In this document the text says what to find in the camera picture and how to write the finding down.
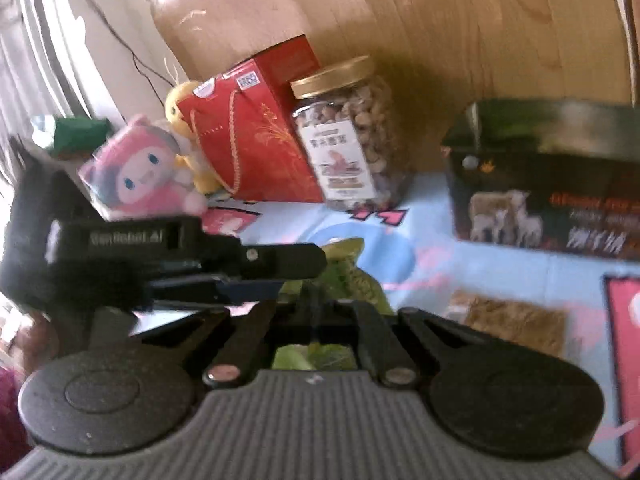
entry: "yellow plush toy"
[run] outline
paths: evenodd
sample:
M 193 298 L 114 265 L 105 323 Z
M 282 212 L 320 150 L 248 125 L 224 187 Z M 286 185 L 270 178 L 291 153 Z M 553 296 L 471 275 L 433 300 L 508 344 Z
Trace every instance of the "yellow plush toy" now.
M 209 194 L 220 190 L 222 184 L 200 151 L 196 143 L 196 135 L 191 131 L 189 124 L 183 119 L 182 113 L 177 107 L 178 102 L 190 95 L 193 89 L 200 84 L 199 81 L 187 81 L 172 89 L 164 101 L 164 113 L 174 132 L 191 141 L 191 153 L 185 156 L 179 155 L 176 158 L 177 165 L 186 166 L 193 171 L 193 184 L 196 189 L 202 194 Z

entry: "red object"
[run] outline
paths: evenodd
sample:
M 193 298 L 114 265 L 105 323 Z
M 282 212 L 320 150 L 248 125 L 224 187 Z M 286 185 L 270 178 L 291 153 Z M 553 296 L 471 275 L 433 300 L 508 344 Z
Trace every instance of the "red object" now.
M 27 432 L 18 415 L 14 373 L 0 367 L 0 474 L 30 452 Z
M 319 68 L 305 36 L 263 50 L 178 102 L 223 184 L 235 198 L 322 202 L 292 126 L 290 81 Z
M 640 278 L 607 278 L 607 303 L 620 400 L 620 423 L 635 421 L 623 437 L 624 460 L 640 452 Z

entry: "screw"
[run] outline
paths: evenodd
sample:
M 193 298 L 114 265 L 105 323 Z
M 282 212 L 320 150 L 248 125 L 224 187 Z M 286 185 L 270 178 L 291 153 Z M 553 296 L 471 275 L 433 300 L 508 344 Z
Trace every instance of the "screw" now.
M 391 368 L 385 372 L 385 382 L 396 386 L 407 386 L 415 381 L 413 370 L 404 367 Z
M 312 386 L 316 386 L 316 384 L 321 383 L 322 381 L 324 381 L 324 379 L 321 375 L 318 374 L 314 374 L 311 377 L 305 379 L 305 382 L 311 384 Z
M 462 160 L 462 167 L 465 168 L 465 170 L 474 170 L 475 168 L 478 167 L 479 163 L 480 163 L 480 161 L 478 160 L 478 158 L 476 156 L 467 155 Z
M 208 377 L 212 381 L 228 383 L 240 376 L 240 368 L 233 365 L 215 365 L 209 370 Z

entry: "black round pad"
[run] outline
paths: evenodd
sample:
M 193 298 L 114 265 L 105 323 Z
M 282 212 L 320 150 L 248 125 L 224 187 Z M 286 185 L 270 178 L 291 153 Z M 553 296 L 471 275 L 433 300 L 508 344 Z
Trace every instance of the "black round pad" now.
M 100 349 L 34 373 L 18 398 L 35 440 L 87 455 L 119 454 L 160 439 L 190 412 L 193 380 L 165 348 Z
M 580 368 L 508 346 L 469 346 L 452 358 L 431 383 L 431 405 L 467 444 L 514 459 L 588 446 L 604 400 Z

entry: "blue tablecloth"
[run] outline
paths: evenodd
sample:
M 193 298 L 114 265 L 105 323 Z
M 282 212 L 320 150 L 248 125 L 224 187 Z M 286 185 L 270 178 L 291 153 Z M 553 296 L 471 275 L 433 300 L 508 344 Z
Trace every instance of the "blue tablecloth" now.
M 566 308 L 570 312 L 569 339 L 579 345 L 574 362 L 598 381 L 606 400 L 590 451 L 610 468 L 620 466 L 614 364 L 602 277 L 640 274 L 640 264 L 457 241 L 442 174 L 416 176 L 395 212 L 366 218 L 316 204 L 229 200 L 220 206 L 252 213 L 255 220 L 239 232 L 246 244 L 310 241 L 322 245 L 341 238 L 364 238 L 358 266 L 382 284 L 394 308 L 411 305 L 442 314 L 457 288 Z M 181 315 L 155 314 L 143 319 L 138 328 Z

